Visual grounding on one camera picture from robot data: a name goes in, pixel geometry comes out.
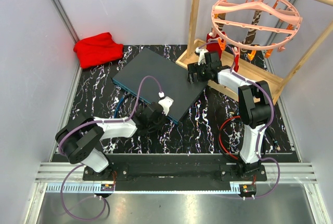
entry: folded red towel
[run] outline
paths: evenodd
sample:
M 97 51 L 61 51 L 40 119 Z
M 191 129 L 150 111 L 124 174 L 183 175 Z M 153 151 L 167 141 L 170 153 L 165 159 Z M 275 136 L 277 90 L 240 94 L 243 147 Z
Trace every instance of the folded red towel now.
M 73 50 L 83 69 L 118 60 L 123 56 L 123 45 L 115 43 L 109 32 L 82 39 Z

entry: wooden frame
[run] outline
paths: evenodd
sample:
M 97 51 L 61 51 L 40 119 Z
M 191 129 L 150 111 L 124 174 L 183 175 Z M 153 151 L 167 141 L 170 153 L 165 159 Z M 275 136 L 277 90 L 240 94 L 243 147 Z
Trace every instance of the wooden frame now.
M 197 18 L 198 18 L 198 8 L 199 8 L 200 0 L 192 0 L 191 6 L 191 14 L 189 21 L 189 33 L 188 33 L 188 45 L 187 50 L 178 58 L 176 63 L 183 68 L 187 68 L 187 64 L 194 63 L 198 61 L 198 56 L 194 54 L 194 50 L 196 47 L 205 43 L 204 40 L 196 39 L 196 26 L 197 26 Z M 328 4 L 333 6 L 333 0 L 316 0 L 324 4 Z M 268 85 L 271 90 L 272 98 L 274 104 L 276 104 L 278 98 L 281 95 L 282 90 L 290 81 L 290 79 L 296 74 L 296 72 L 305 64 L 305 62 L 311 57 L 311 55 L 315 52 L 315 50 L 321 45 L 321 43 L 325 40 L 325 38 L 331 33 L 333 30 L 333 21 L 330 25 L 322 32 L 322 34 L 314 41 L 314 43 L 309 47 L 309 49 L 304 53 L 301 59 L 297 62 L 297 64 L 293 67 L 293 69 L 289 72 L 289 74 L 283 79 L 275 74 L 272 74 L 268 71 L 265 71 L 251 63 L 248 63 L 244 60 L 239 60 L 239 70 L 238 73 L 246 78 L 261 81 L 265 80 L 268 82 Z M 233 55 L 223 52 L 222 54 L 222 62 L 223 65 L 229 65 L 233 63 Z M 231 97 L 234 100 L 238 100 L 238 95 L 228 89 L 225 86 L 219 85 L 213 81 L 209 81 L 208 85 L 221 93 Z

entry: wooden base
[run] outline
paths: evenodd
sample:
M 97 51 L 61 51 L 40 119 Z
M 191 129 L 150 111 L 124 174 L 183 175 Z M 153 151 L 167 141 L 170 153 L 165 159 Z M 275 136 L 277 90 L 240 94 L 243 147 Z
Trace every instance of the wooden base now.
M 194 41 L 194 48 L 204 44 L 205 41 L 201 39 L 196 39 Z M 177 59 L 176 64 L 182 66 L 183 68 L 187 69 L 187 64 L 196 63 L 198 61 L 198 56 L 194 53 L 192 53 L 189 58 L 186 58 L 187 50 Z M 223 65 L 231 66 L 234 61 L 234 56 L 226 51 L 222 53 L 222 63 Z M 254 81 L 262 81 L 265 80 L 269 87 L 272 94 L 272 98 L 274 101 L 274 104 L 277 102 L 277 99 L 279 98 L 279 94 L 276 94 L 278 88 L 280 87 L 280 84 L 282 82 L 282 78 L 278 77 L 272 73 L 269 73 L 266 70 L 263 70 L 262 68 L 259 68 L 251 63 L 248 63 L 247 61 L 244 61 L 242 59 L 239 60 L 239 70 L 238 73 L 248 79 L 254 80 Z M 230 98 L 238 101 L 238 95 L 231 91 L 226 86 L 219 85 L 213 81 L 209 81 L 208 85 L 217 91 L 229 96 Z

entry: floor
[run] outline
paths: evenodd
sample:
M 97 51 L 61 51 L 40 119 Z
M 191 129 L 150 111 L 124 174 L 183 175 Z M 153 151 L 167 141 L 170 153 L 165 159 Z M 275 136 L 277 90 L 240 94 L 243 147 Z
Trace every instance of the floor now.
M 269 189 L 261 185 L 258 194 Z M 88 194 L 65 194 L 68 208 L 82 218 L 93 218 L 103 204 L 89 199 L 78 205 Z M 181 194 L 114 194 L 107 198 L 105 213 L 92 223 L 256 223 L 256 224 L 315 224 L 302 185 L 280 184 L 275 192 L 259 200 L 240 200 L 238 196 Z M 82 223 L 63 214 L 60 196 L 46 193 L 39 224 Z
M 124 57 L 119 61 L 107 63 L 82 71 L 78 89 L 71 109 L 70 119 L 79 112 L 93 116 L 109 118 L 113 116 L 119 99 L 124 92 L 113 85 L 111 78 L 131 61 L 143 48 L 149 48 L 175 62 L 186 45 L 131 45 L 124 47 Z M 266 69 L 261 52 L 252 61 Z M 133 97 L 126 100 L 119 117 L 127 116 L 134 105 Z M 157 133 L 138 138 L 115 138 L 103 140 L 99 149 L 111 153 L 220 153 L 217 144 L 219 126 L 231 115 L 238 113 L 238 103 L 222 93 L 207 87 L 193 104 L 182 123 L 176 126 L 168 122 Z M 285 125 L 278 106 L 271 125 L 274 138 L 281 150 L 277 151 L 270 138 L 265 138 L 267 153 L 292 153 Z M 242 125 L 233 123 L 225 129 L 224 140 L 229 143 L 231 152 L 237 152 L 242 146 Z

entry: pink hanger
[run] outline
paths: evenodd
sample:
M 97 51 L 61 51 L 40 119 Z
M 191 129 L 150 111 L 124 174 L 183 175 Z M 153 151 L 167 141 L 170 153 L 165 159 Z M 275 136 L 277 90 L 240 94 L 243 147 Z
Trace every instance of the pink hanger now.
M 299 26 L 302 22 L 302 18 L 300 17 L 300 14 L 296 10 L 296 8 L 291 3 L 289 3 L 287 0 L 277 0 L 280 3 L 283 3 L 287 6 L 286 10 L 272 8 L 271 6 L 263 3 L 263 1 L 264 0 L 248 2 L 248 0 L 246 0 L 246 2 L 244 4 L 232 4 L 232 3 L 228 3 L 227 0 L 219 0 L 213 6 L 213 9 L 212 9 L 213 31 L 216 32 L 221 38 L 223 38 L 227 42 L 229 42 L 235 46 L 238 46 L 240 48 L 254 49 L 254 50 L 266 50 L 266 49 L 274 49 L 274 48 L 279 48 L 281 46 L 284 46 L 298 32 Z M 293 27 L 288 27 L 287 29 L 278 29 L 278 28 L 258 26 L 258 25 L 252 25 L 252 24 L 241 23 L 241 22 L 232 22 L 232 21 L 214 18 L 214 15 L 216 15 L 216 14 L 228 13 L 228 12 L 243 10 L 243 9 L 253 9 L 253 10 L 260 10 L 260 11 L 268 12 L 269 14 L 274 15 L 275 17 L 279 18 L 280 20 L 293 25 Z M 288 36 L 282 42 L 272 44 L 269 46 L 245 45 L 240 42 L 233 41 L 227 35 L 222 34 L 219 31 L 218 24 L 225 24 L 225 25 L 237 26 L 237 27 L 248 28 L 248 29 L 263 30 L 263 31 L 271 31 L 271 32 L 276 32 L 276 33 L 285 33 L 285 34 L 288 34 Z

